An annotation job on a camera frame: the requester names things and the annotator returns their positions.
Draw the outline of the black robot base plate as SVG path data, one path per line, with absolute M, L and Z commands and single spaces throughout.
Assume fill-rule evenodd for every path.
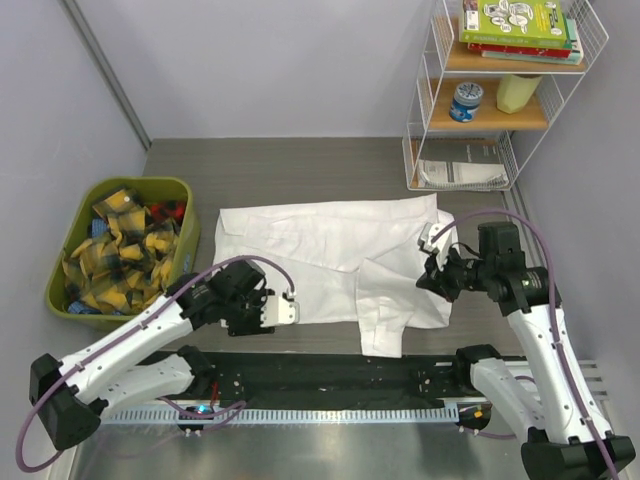
M 355 354 L 206 352 L 214 369 L 201 393 L 171 400 L 239 400 L 266 410 L 409 410 L 482 401 L 454 355 L 399 359 Z

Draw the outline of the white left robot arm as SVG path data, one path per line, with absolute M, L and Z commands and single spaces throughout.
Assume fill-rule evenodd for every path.
M 209 324 L 223 323 L 231 336 L 257 335 L 295 318 L 294 303 L 267 287 L 253 257 L 184 275 L 103 339 L 61 359 L 49 353 L 36 358 L 28 418 L 40 421 L 55 450 L 65 451 L 133 405 L 181 394 L 200 399 L 211 391 L 215 369 L 195 347 L 142 363 L 167 344 Z

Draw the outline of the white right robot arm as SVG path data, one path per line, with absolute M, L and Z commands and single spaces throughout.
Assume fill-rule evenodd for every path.
M 486 294 L 516 334 L 536 390 L 528 391 L 490 345 L 460 348 L 451 380 L 481 393 L 520 444 L 531 479 L 616 479 L 636 457 L 632 440 L 614 433 L 597 405 L 569 340 L 556 287 L 544 267 L 529 267 L 511 222 L 478 228 L 478 251 L 464 258 L 445 224 L 418 237 L 426 253 L 417 287 L 448 302 L 463 291 Z

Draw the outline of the white long sleeve shirt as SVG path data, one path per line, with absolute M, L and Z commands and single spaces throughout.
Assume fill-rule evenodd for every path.
M 257 255 L 278 291 L 292 278 L 302 324 L 355 322 L 365 356 L 398 358 L 406 328 L 446 328 L 452 306 L 417 288 L 428 223 L 447 224 L 434 194 L 382 201 L 338 201 L 227 208 L 215 230 L 217 262 Z

